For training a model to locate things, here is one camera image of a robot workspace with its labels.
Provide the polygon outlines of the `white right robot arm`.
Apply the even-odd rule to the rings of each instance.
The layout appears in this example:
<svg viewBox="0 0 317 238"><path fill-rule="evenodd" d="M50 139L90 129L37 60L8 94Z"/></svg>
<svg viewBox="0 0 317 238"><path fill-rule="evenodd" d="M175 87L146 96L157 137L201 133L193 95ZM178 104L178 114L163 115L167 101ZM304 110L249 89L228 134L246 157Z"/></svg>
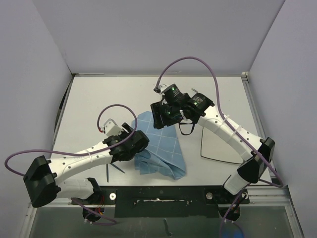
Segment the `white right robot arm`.
<svg viewBox="0 0 317 238"><path fill-rule="evenodd" d="M257 183L271 162L275 142L263 139L235 123L221 113L208 97L201 93L189 96L182 93L175 84L164 85L154 91L161 100L151 104L154 128L190 124L208 129L241 157L242 164L224 182L220 196L227 203L233 202L238 193L250 183Z"/></svg>

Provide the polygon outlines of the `square white plate black rim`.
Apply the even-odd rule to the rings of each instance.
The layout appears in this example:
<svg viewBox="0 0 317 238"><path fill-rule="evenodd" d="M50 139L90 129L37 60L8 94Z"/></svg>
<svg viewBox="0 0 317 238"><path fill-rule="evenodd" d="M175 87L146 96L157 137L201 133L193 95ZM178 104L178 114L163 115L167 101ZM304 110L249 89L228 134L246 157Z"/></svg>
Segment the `square white plate black rim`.
<svg viewBox="0 0 317 238"><path fill-rule="evenodd" d="M203 158L227 164L239 165L243 162L239 154L230 145L204 127L202 129L200 154Z"/></svg>

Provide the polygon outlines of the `blue checked cloth napkin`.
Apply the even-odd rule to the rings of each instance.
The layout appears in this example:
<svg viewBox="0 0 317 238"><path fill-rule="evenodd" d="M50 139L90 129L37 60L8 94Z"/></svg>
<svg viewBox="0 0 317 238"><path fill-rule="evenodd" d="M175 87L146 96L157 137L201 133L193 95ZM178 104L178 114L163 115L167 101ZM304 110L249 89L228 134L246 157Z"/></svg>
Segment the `blue checked cloth napkin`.
<svg viewBox="0 0 317 238"><path fill-rule="evenodd" d="M162 129L154 128L151 112L146 111L137 116L132 127L142 131L149 139L148 146L134 157L134 168L141 175L160 173L174 180L183 178L186 165L174 126Z"/></svg>

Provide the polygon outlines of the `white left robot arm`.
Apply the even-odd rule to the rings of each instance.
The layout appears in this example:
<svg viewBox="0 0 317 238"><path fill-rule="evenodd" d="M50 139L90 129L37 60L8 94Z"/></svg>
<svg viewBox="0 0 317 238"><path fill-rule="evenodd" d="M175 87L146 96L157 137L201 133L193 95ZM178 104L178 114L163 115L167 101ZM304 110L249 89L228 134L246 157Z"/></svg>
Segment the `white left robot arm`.
<svg viewBox="0 0 317 238"><path fill-rule="evenodd" d="M47 160L35 158L23 177L32 206L45 206L56 198L79 198L94 204L100 200L101 189L95 178L72 179L72 176L93 167L116 161L130 161L149 143L141 131L128 124L118 126L109 119L104 124L106 139L79 152L79 156L66 156Z"/></svg>

